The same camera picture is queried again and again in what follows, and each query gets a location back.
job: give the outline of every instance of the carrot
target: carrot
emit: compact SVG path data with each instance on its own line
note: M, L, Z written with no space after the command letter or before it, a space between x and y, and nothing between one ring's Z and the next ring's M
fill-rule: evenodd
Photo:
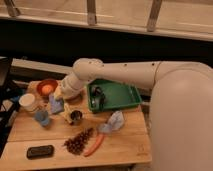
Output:
M99 133L96 137L95 143L86 152L84 152L84 157L88 157L91 154L93 154L98 149L98 147L102 144L104 137L105 137L105 134Z

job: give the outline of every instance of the black wall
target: black wall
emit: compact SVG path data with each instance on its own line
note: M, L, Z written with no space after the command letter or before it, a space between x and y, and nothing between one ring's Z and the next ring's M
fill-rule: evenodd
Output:
M67 66L80 57L104 62L192 60L213 66L213 43L0 20L0 55Z

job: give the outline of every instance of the black remote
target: black remote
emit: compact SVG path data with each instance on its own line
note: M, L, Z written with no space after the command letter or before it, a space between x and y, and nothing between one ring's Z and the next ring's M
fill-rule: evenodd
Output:
M27 150L27 158L43 158L43 157L51 157L54 152L54 147L52 145L44 145L38 147L30 147Z

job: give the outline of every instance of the white container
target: white container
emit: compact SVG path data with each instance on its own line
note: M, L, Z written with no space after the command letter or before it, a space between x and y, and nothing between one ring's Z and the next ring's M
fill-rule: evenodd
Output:
M38 101L36 100L35 95L31 93L21 96L19 104L29 113L35 113L38 110Z

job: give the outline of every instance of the tray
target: tray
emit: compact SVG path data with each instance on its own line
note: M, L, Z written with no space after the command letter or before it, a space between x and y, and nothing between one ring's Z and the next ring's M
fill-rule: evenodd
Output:
M101 108L94 104L94 99L96 98L93 93L94 86L100 87L105 95L105 102ZM87 85L87 93L88 106L93 113L136 107L142 102L140 94L135 87L103 79L97 79Z

